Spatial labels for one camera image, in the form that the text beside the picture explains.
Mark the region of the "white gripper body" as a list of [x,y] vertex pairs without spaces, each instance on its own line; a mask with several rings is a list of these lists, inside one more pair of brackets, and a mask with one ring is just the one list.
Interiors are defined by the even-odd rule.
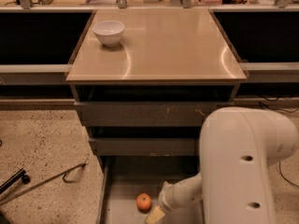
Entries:
[[186,185],[184,181],[170,184],[164,181],[158,196],[158,203],[165,211],[174,211],[186,206]]

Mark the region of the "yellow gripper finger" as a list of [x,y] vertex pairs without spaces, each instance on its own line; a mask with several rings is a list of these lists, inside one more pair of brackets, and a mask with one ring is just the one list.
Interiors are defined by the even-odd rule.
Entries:
[[146,224],[157,224],[164,218],[165,212],[161,206],[155,206],[145,220]]

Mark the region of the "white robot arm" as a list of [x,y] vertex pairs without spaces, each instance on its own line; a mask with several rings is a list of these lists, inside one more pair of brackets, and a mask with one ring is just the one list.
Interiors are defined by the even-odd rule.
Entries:
[[298,148],[299,132],[271,110],[224,107],[204,121],[199,136],[200,172],[165,182],[146,224],[201,200],[205,224],[277,224],[268,167]]

